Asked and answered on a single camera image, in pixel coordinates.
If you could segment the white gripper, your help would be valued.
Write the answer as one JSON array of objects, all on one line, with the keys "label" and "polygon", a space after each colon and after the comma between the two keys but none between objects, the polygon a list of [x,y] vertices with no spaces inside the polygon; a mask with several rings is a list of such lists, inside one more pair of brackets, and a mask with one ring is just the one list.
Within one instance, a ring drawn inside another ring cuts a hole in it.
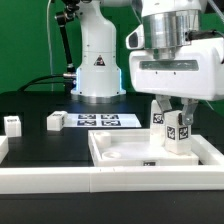
[{"label": "white gripper", "polygon": [[137,92],[156,95],[162,114],[172,110],[170,96],[181,97],[182,123],[190,126],[196,99],[224,99],[224,38],[192,40],[177,50],[174,59],[159,60],[152,50],[143,49],[143,37],[142,25],[126,37],[131,82]]}]

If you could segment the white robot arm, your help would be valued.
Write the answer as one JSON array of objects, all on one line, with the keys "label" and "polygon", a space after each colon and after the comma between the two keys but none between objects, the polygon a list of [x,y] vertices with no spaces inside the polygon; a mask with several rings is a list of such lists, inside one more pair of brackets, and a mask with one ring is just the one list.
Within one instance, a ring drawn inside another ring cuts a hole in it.
[{"label": "white robot arm", "polygon": [[82,63],[77,69],[75,98],[107,103],[125,93],[116,64],[116,28],[102,6],[133,5],[140,25],[126,38],[129,68],[137,92],[156,96],[160,109],[169,99],[183,104],[181,123],[193,123],[200,100],[224,99],[224,36],[200,29],[200,14],[212,0],[81,0],[77,16],[82,31]]}]

